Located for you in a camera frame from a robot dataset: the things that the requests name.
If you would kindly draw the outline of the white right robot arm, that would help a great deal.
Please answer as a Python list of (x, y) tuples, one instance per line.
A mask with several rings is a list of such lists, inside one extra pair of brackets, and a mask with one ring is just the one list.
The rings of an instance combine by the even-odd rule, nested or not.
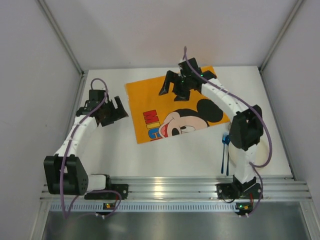
[(195, 58), (185, 59), (178, 65), (179, 73), (167, 71), (159, 95), (167, 94), (173, 84), (174, 101), (189, 101), (191, 91), (195, 90), (226, 113), (231, 123), (229, 139), (239, 156), (234, 175), (242, 184), (248, 183), (255, 177), (257, 144), (261, 136), (268, 133), (261, 108), (229, 92), (213, 72), (203, 72)]

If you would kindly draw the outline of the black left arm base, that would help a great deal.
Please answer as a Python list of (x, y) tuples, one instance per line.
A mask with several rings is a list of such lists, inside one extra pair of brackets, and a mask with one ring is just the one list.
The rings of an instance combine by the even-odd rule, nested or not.
[(111, 184), (107, 185), (103, 190), (93, 190), (84, 195), (85, 200), (119, 200), (118, 194), (121, 199), (125, 200), (128, 197), (129, 185), (128, 184)]

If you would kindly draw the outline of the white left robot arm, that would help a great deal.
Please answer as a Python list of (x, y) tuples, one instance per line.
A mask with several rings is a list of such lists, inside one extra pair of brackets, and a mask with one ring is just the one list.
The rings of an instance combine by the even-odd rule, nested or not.
[(110, 177), (106, 174), (87, 174), (81, 157), (98, 127), (111, 125), (127, 116), (119, 96), (111, 100), (105, 90), (89, 90), (89, 99), (77, 110), (73, 126), (63, 144), (54, 155), (44, 159), (49, 193), (82, 196), (110, 188)]

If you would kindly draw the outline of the orange Mickey Mouse placemat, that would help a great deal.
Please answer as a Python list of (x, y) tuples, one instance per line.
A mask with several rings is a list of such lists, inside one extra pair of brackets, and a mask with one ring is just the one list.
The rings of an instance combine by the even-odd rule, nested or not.
[(138, 144), (229, 123), (228, 116), (198, 91), (191, 91), (188, 101), (175, 101), (172, 91), (159, 95), (164, 81), (165, 76), (158, 76), (125, 85)]

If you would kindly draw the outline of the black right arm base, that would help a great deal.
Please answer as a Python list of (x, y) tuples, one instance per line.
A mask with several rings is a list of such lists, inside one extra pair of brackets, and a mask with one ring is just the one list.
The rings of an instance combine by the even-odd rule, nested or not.
[(241, 183), (234, 175), (232, 176), (232, 182), (218, 183), (216, 185), (218, 199), (220, 200), (249, 200), (253, 198), (258, 200), (263, 198), (262, 186), (257, 182), (257, 178), (254, 177), (250, 181)]

